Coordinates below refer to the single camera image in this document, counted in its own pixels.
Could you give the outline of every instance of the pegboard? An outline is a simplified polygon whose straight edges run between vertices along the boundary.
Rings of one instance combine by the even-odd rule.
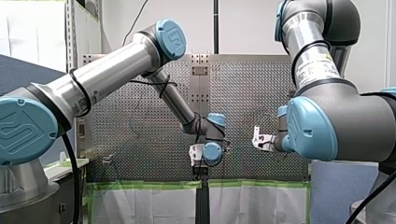
[[[289,57],[210,55],[201,64],[208,72],[201,76],[193,73],[200,65],[193,57],[186,55],[164,70],[191,108],[227,117],[226,137],[233,149],[218,167],[211,168],[210,177],[307,180],[307,162],[297,155],[262,152],[251,144],[254,125],[266,133],[276,130],[277,108],[287,103],[294,89]],[[205,97],[199,110],[193,101],[197,90]],[[152,87],[125,85],[96,105],[88,122],[86,132],[95,151],[89,181],[191,179],[188,151],[193,137],[181,131]],[[113,162],[106,164],[103,158],[109,155]]]

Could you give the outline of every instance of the green tape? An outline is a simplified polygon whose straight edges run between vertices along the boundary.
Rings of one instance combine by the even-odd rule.
[[[88,223],[92,224],[92,197],[88,196],[88,195],[93,195],[93,191],[92,189],[87,188],[87,197],[86,197],[86,201],[88,204]]]
[[[227,187],[269,187],[282,189],[307,189],[310,186],[309,182],[285,182],[285,181],[269,181],[269,180],[209,180],[210,188],[227,188]]]
[[[120,181],[106,183],[88,183],[88,188],[97,190],[110,189],[198,189],[201,186],[199,181],[179,181],[179,182],[145,182],[145,181]]]

